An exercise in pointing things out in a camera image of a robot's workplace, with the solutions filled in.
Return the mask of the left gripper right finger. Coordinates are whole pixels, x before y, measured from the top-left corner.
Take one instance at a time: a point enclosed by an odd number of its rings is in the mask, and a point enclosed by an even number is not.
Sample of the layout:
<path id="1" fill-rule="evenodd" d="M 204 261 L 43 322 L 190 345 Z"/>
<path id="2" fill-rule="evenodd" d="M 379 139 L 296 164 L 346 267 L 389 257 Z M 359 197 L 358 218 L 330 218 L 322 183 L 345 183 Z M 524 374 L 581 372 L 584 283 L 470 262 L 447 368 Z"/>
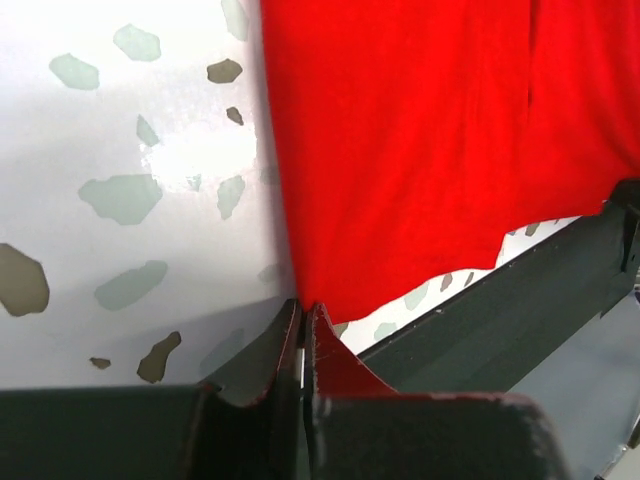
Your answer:
<path id="1" fill-rule="evenodd" d="M 492 392 L 405 394 L 306 317 L 304 424 L 313 479 L 566 479 L 551 426 L 529 399 Z"/>

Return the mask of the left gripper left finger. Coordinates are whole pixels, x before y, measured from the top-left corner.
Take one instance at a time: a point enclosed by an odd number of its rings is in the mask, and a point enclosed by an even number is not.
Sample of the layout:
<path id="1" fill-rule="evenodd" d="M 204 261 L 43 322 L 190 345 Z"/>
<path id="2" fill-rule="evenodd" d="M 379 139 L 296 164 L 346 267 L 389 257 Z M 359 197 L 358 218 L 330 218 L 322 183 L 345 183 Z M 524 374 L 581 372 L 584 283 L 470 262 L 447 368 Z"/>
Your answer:
<path id="1" fill-rule="evenodd" d="M 300 305 L 195 384 L 5 390 L 5 479 L 292 479 Z"/>

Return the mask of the red t shirt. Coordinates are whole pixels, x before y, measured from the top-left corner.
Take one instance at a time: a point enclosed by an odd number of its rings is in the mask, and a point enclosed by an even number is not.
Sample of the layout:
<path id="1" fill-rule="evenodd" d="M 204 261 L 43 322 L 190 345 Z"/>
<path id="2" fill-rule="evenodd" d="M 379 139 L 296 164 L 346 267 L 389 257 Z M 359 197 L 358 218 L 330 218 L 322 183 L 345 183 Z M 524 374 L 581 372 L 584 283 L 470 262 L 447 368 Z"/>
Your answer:
<path id="1" fill-rule="evenodd" d="M 639 173 L 635 1 L 265 1 L 299 299 L 364 318 Z"/>

